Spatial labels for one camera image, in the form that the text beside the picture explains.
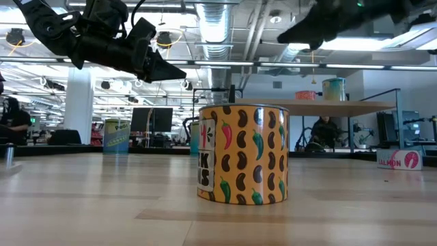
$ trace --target salmon box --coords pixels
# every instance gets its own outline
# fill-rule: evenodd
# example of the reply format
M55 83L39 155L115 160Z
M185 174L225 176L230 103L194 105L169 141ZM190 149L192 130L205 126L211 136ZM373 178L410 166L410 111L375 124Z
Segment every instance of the salmon box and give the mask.
M376 152L378 168L409 171L422 170L422 154L415 150L378 150Z

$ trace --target chili pepper illustration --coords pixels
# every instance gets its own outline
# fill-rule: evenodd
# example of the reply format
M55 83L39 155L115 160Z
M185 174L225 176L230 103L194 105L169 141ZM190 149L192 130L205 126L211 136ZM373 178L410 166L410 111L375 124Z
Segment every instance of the chili pepper illustration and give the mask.
M257 161L261 159L262 152L264 151L264 140L262 139L261 134L257 133L255 130L253 130L253 142L258 148L258 155L257 155Z
M223 194L225 195L225 202L229 203L231 199L231 187L226 180L223 180L222 176L220 176L220 178L221 178L220 188L223 191Z
M203 128L200 130L200 135L203 137L202 139L202 148L205 148L206 144L206 125L203 125Z
M255 205L262 205L262 196L257 192L254 188L252 188L253 194L252 194L252 200L255 203Z
M282 125L279 127L279 134L281 136L281 150L283 150L285 145L285 133Z
M221 121L223 121L223 125L221 126L221 130L223 131L223 134L225 134L225 137L226 137L225 150L227 150L232 142L232 129L231 129L231 126L228 123L226 123L224 120L221 120Z
M281 190L282 200L284 200L284 198L285 198L285 185L284 185L284 182L282 181L281 177L279 177L279 189Z

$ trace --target shelf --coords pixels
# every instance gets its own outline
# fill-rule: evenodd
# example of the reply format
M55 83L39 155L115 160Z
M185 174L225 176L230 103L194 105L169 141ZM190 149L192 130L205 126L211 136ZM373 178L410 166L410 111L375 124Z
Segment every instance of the shelf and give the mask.
M331 100L278 100L278 99L236 99L242 104L268 104L285 107L290 115L354 117L392 109L395 102L331 101Z

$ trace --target fluorescent light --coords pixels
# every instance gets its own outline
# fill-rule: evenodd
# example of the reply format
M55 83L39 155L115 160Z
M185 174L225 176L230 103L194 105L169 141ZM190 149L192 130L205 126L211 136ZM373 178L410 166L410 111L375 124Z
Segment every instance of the fluorescent light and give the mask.
M384 66L375 65L348 65L348 64L327 64L327 68L355 68L355 69L383 69Z
M437 38L417 48L418 50L435 50L437 49Z
M195 61L195 64L205 66L253 66L253 62L245 61Z
M279 62L262 62L261 66L266 67L283 67L283 68L318 68L319 64L301 64L301 63L279 63Z
M391 70L437 71L437 66L392 66Z
M187 61L167 61L168 63L170 63L171 65L187 65L188 62Z
M379 51L390 42L391 39L336 38L332 41L324 42L320 49L333 51Z

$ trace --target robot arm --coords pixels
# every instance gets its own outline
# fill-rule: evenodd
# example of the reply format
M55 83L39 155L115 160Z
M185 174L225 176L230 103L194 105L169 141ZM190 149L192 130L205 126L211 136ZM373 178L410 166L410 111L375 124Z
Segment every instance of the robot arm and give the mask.
M126 35L128 9L121 0L87 0L79 12L56 14L44 0L14 0L34 34L55 55L66 55L81 69L85 61L133 73L148 83L185 79L186 73L153 52L155 26L144 18ZM121 38L115 38L122 32Z
M278 36L281 44L309 44L318 49L323 41L337 34L360 27L367 21L390 14L394 23L407 17L412 8L425 0L317 0L308 15Z

